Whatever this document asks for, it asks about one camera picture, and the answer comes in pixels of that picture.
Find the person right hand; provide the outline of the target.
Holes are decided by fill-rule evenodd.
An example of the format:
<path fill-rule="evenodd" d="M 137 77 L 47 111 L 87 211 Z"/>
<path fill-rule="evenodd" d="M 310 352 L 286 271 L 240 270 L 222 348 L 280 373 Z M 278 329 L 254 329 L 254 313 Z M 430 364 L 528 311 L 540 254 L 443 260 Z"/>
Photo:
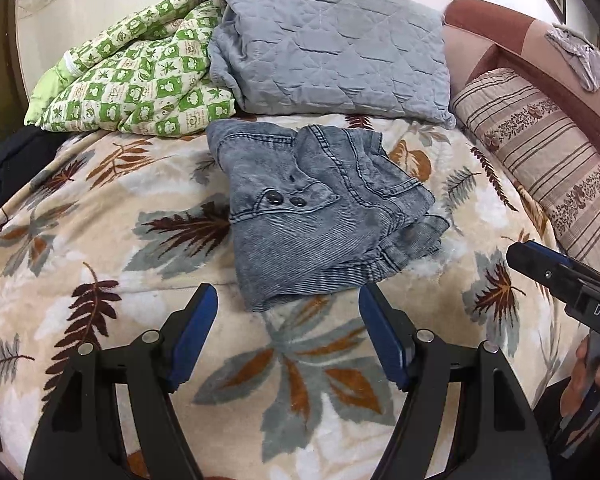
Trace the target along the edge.
<path fill-rule="evenodd" d="M 576 351 L 576 364 L 571 372 L 570 381 L 560 398 L 560 414 L 562 417 L 573 415 L 579 408 L 588 391 L 588 367 L 586 357 L 588 356 L 588 343 L 590 337 L 586 336 L 579 344 Z M 595 385 L 600 388 L 600 365 L 596 368 Z"/>

